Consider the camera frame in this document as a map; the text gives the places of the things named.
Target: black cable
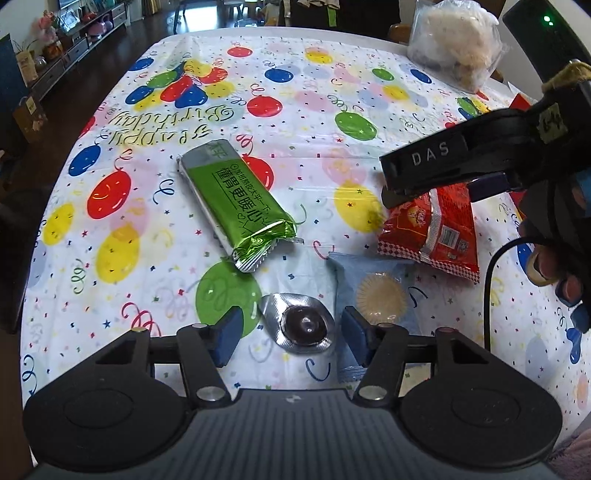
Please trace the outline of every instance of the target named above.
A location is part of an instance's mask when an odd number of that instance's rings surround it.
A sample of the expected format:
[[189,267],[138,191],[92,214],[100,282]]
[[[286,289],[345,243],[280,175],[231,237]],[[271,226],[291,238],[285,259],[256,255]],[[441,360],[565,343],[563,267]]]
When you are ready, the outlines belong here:
[[496,251],[496,253],[492,256],[491,261],[488,264],[488,268],[486,269],[486,275],[484,279],[484,300],[483,300],[483,315],[484,315],[484,348],[486,348],[489,352],[491,351],[491,284],[492,284],[492,274],[495,269],[496,263],[499,261],[500,257],[507,251],[511,250],[513,247],[517,247],[518,245],[523,244],[537,244],[537,245],[544,245],[545,247],[555,247],[555,248],[567,248],[571,249],[569,245],[564,244],[563,242],[557,242],[555,240],[551,240],[549,238],[544,238],[543,236],[524,236],[522,238],[516,238],[511,242],[506,243],[500,249]]

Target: round candy in foil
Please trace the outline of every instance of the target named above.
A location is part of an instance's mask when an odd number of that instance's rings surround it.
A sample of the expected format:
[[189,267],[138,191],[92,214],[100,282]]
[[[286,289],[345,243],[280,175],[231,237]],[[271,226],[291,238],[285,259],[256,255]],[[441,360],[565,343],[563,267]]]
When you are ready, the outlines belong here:
[[261,298],[258,307],[269,335],[288,352],[323,352],[335,341],[335,321],[315,298],[274,293]]

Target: table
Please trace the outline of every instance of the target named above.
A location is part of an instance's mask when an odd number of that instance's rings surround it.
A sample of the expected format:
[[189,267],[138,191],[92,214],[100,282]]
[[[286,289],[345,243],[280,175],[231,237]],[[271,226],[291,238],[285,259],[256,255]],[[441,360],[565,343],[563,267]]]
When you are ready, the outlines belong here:
[[[256,300],[301,293],[333,312],[328,252],[376,250],[386,215],[379,155],[462,120],[460,108],[477,115],[511,101],[492,80],[479,95],[458,92],[404,52],[365,37],[271,27],[176,35],[148,49],[82,131],[47,205],[22,316],[23,402],[132,325],[172,335],[215,319],[232,298],[245,311],[245,336],[220,371],[232,394],[335,387],[334,357],[274,345]],[[345,109],[343,131],[335,116]],[[305,245],[281,244],[254,275],[237,277],[224,262],[176,172],[178,155],[217,138],[302,222]],[[484,272],[492,252],[517,236],[519,218],[507,195],[473,212]],[[526,253],[503,256],[493,279],[492,350],[555,396],[564,437],[591,408],[589,336],[568,330],[569,311],[551,287],[528,281],[519,263]],[[414,281],[425,293],[416,306],[424,334],[450,325],[483,342],[482,283],[425,265]],[[405,380],[425,374],[409,369]],[[177,367],[158,365],[156,376],[182,391]]]

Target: television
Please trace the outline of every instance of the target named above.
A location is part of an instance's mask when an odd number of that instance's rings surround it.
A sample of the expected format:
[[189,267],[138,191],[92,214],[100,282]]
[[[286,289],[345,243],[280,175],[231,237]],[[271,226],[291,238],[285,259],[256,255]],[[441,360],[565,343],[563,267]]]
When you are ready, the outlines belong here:
[[67,8],[69,7],[71,4],[75,4],[77,1],[79,0],[58,0],[59,5],[60,5],[60,10],[62,10],[63,8]]

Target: food in plastic bag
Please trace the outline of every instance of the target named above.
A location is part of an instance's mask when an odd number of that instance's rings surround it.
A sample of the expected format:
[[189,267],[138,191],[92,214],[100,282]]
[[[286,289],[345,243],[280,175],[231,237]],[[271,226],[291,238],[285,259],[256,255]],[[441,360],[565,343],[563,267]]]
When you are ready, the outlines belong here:
[[[343,309],[353,306],[372,325],[395,323],[411,335],[420,335],[408,288],[414,278],[413,264],[406,260],[329,253],[336,271],[335,320]],[[361,380],[365,368],[355,360],[341,334],[337,337],[337,377],[339,382]]]
[[408,58],[440,80],[476,93],[495,70],[506,46],[496,17],[473,0],[418,0]]
[[390,210],[378,253],[480,281],[472,205],[465,184],[432,189]]

